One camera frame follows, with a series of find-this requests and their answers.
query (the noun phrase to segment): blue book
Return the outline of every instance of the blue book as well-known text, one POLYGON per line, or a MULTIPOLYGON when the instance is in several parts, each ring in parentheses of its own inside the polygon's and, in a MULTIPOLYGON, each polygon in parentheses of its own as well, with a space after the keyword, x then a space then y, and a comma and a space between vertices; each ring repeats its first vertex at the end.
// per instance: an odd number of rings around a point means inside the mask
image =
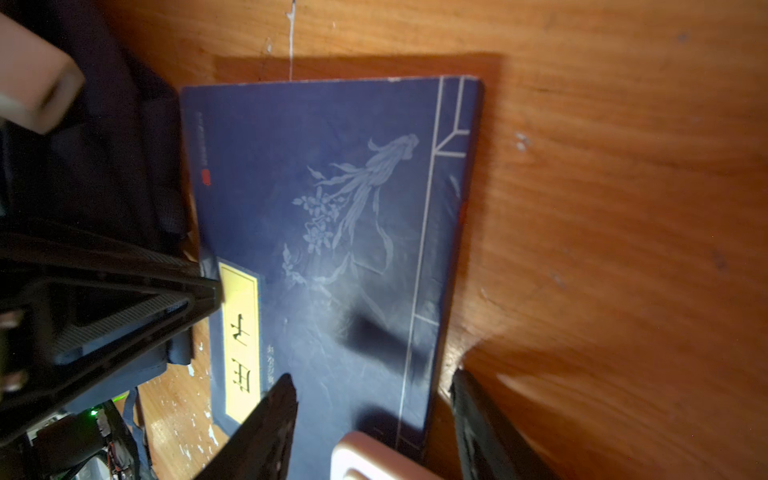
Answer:
POLYGON ((421 458, 481 103, 470 77, 182 90, 214 421, 290 373, 290 478, 353 430, 421 458))

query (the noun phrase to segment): wooden table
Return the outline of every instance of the wooden table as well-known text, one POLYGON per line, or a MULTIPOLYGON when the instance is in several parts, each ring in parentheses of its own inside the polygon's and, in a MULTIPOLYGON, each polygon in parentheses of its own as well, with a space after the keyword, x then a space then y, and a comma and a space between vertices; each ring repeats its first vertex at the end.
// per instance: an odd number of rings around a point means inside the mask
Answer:
MULTIPOLYGON (((435 472, 460 477, 463 362, 564 478, 768 476, 768 3, 298 0, 293 28, 290 0, 99 7, 176 87, 483 78, 435 472)), ((194 374, 141 387, 163 480, 226 440, 195 337, 194 374)))

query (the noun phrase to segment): white plastic object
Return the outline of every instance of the white plastic object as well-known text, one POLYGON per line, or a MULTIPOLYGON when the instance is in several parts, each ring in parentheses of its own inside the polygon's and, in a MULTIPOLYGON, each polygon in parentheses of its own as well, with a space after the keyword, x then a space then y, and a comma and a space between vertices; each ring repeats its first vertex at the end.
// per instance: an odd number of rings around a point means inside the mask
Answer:
POLYGON ((72 58, 0 14, 0 124, 39 134, 67 113, 84 82, 72 58))
POLYGON ((365 433, 350 432, 334 447, 330 480, 442 480, 365 433))

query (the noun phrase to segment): black fabric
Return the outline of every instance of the black fabric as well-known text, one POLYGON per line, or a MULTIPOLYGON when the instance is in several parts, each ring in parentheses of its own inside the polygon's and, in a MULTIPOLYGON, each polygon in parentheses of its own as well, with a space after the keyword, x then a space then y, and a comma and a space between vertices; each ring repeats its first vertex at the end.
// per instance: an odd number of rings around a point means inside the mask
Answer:
MULTIPOLYGON (((2 128, 2 208, 178 255, 187 233, 176 92, 123 51, 88 0, 0 0, 0 11, 67 52, 85 86, 64 120, 38 135, 2 128)), ((146 380, 149 363, 190 362, 189 333, 145 354, 90 397, 146 380)))

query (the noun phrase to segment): wooden surface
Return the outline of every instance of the wooden surface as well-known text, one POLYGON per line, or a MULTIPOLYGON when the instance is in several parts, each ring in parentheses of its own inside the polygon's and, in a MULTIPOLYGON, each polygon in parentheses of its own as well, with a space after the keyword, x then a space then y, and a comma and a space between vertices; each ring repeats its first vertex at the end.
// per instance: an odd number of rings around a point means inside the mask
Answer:
MULTIPOLYGON (((289 0, 99 7, 174 86, 288 78, 289 0)), ((463 361, 564 478, 768 477, 767 3, 298 0, 295 19, 294 79, 488 89, 428 467, 460 476, 463 361)), ((163 480, 217 450, 195 335, 194 377, 141 387, 163 480)))

